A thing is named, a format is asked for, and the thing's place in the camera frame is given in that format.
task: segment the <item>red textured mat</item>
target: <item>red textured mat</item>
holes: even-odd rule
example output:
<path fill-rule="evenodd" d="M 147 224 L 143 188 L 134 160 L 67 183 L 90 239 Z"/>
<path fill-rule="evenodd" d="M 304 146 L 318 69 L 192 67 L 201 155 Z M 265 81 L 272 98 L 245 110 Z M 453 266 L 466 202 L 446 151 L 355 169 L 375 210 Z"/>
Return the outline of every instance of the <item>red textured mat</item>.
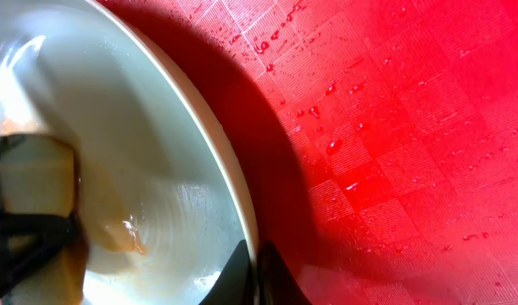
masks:
<path fill-rule="evenodd" d="M 214 110 L 315 304 L 518 304 L 518 0 L 102 0 Z"/>

